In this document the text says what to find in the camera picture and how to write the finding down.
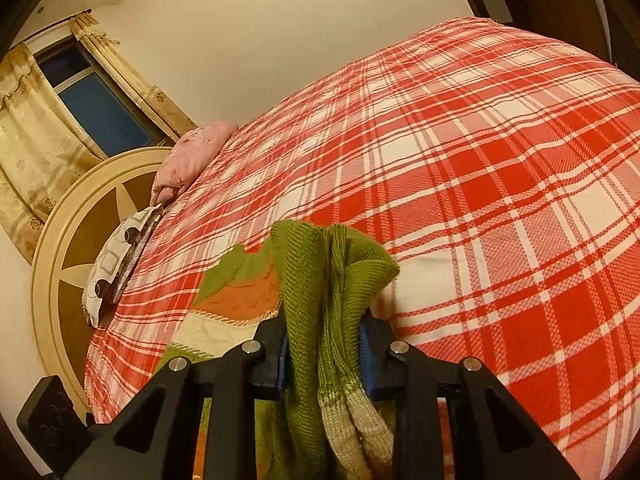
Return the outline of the pink pillow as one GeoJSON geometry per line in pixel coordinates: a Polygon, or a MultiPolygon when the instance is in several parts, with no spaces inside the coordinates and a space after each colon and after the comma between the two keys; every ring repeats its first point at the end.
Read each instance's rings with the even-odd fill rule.
{"type": "Polygon", "coordinates": [[[185,133],[157,170],[150,206],[165,205],[186,192],[238,130],[233,122],[215,120],[185,133]]]}

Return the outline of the red white plaid bedspread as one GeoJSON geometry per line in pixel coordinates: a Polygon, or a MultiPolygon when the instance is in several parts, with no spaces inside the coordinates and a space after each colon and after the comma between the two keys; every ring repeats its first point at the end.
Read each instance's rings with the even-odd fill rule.
{"type": "Polygon", "coordinates": [[[85,390],[145,385],[206,270],[281,219],[345,223],[399,263],[378,315],[476,356],[584,479],[639,430],[639,85],[570,44],[457,18],[352,62],[237,131],[160,222],[85,390]]]}

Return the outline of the beige curtain right panel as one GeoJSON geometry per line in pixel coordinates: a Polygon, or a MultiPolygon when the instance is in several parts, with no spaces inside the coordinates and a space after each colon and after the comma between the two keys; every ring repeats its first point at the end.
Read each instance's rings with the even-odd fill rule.
{"type": "Polygon", "coordinates": [[[155,84],[147,81],[119,52],[118,42],[100,29],[88,12],[76,14],[68,22],[75,39],[115,81],[140,112],[169,139],[178,141],[198,125],[155,84]]]}

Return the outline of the green knit sweater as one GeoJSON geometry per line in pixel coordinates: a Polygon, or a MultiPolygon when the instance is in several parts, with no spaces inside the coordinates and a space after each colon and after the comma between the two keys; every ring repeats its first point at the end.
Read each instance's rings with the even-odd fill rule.
{"type": "Polygon", "coordinates": [[[278,221],[258,252],[236,245],[204,273],[160,360],[218,358],[283,313],[292,376],[255,404],[258,478],[390,478],[394,418],[364,391],[359,325],[398,272],[354,228],[278,221]]]}

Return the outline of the brown wooden door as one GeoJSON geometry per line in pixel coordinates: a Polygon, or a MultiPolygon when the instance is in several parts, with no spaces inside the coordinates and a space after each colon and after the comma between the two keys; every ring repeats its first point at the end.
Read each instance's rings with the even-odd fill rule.
{"type": "Polygon", "coordinates": [[[506,6],[516,27],[611,59],[596,0],[506,0],[506,6]]]}

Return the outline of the cream brown headboard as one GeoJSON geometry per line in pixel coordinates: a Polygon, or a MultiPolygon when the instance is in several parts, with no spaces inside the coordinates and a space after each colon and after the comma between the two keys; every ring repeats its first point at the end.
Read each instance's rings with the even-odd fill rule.
{"type": "Polygon", "coordinates": [[[120,222],[149,205],[166,146],[137,148],[100,162],[50,213],[32,260],[32,324],[44,374],[61,378],[80,417],[92,329],[80,306],[98,252],[120,222]]]}

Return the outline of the beige curtain panel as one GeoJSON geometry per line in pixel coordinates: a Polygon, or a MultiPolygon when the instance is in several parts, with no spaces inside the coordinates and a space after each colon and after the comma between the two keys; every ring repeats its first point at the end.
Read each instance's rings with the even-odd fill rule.
{"type": "Polygon", "coordinates": [[[1,61],[0,151],[1,226],[25,260],[32,261],[58,201],[106,155],[24,44],[1,61]]]}
{"type": "Polygon", "coordinates": [[[119,52],[118,42],[100,29],[88,12],[76,14],[68,22],[75,39],[115,81],[140,112],[169,139],[178,141],[198,125],[155,84],[147,81],[119,52]]]}

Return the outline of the dark window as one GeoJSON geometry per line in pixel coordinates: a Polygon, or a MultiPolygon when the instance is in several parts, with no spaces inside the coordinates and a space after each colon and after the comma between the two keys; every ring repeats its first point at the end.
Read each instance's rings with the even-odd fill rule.
{"type": "Polygon", "coordinates": [[[75,39],[60,40],[35,59],[81,127],[108,156],[174,144],[75,39]]]}

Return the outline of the beige curtain left panel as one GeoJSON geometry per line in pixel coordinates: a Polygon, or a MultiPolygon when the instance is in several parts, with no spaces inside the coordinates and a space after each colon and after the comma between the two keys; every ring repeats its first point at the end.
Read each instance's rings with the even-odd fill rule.
{"type": "Polygon", "coordinates": [[[0,151],[1,226],[25,260],[32,261],[58,201],[106,155],[24,44],[1,61],[0,151]]]}

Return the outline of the grey patterned pillow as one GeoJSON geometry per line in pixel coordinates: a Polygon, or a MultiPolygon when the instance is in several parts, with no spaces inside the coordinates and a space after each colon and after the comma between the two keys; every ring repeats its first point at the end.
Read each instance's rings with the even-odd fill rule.
{"type": "Polygon", "coordinates": [[[98,328],[106,311],[119,302],[163,212],[162,206],[136,212],[115,229],[99,251],[81,297],[92,328],[98,328]]]}

